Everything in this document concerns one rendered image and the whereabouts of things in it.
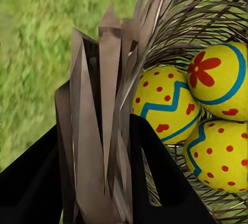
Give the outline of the easter egg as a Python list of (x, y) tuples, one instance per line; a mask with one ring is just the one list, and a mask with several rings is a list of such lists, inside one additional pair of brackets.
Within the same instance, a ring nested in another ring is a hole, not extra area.
[(222, 193), (248, 192), (248, 122), (211, 117), (183, 142), (193, 176)]
[(189, 61), (187, 81), (201, 108), (212, 115), (248, 122), (248, 44), (217, 42)]
[(192, 95), (187, 73), (160, 65), (142, 73), (133, 114), (145, 118), (165, 144), (183, 143), (199, 121), (200, 104)]

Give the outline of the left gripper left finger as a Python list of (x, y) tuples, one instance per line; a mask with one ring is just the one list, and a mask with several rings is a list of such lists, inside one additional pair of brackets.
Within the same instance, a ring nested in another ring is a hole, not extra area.
[(59, 224), (57, 125), (0, 173), (0, 224)]

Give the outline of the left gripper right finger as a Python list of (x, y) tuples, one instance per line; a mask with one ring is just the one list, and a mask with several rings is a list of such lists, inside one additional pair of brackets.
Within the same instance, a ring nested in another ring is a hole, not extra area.
[[(150, 123), (130, 114), (133, 224), (217, 224)], [(162, 206), (149, 201), (142, 149)]]

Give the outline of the wicker basket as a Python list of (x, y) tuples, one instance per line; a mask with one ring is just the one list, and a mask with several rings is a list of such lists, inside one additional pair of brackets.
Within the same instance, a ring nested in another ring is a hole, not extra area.
[[(98, 26), (99, 42), (72, 27), (70, 79), (54, 91), (63, 224), (133, 224), (129, 123), (142, 73), (160, 65), (187, 72), (187, 61), (214, 45), (209, 40), (248, 44), (248, 26), (238, 22), (248, 19), (229, 11), (236, 7), (248, 13), (248, 0), (210, 0), (212, 4), (197, 7), (202, 2), (145, 0), (142, 7), (143, 0), (137, 0), (133, 18), (123, 18), (122, 24), (109, 3)], [(210, 10), (220, 4), (227, 5)], [(205, 44), (192, 44), (195, 40)], [(198, 123), (211, 117), (216, 116), (202, 108)], [(177, 154), (183, 143), (164, 146), (175, 148), (167, 151), (176, 163), (185, 159)], [(143, 149), (142, 156), (149, 201), (162, 206)], [(223, 194), (200, 186), (186, 162), (178, 167), (195, 191), (207, 190), (197, 195), (217, 224), (248, 220), (248, 215), (220, 218), (242, 210), (236, 209), (241, 204), (246, 206), (241, 213), (247, 210), (248, 198), (241, 198), (246, 193)], [(235, 198), (225, 199), (229, 195)], [(214, 197), (219, 198), (207, 200)], [(226, 210), (208, 206), (235, 201), (239, 203)]]

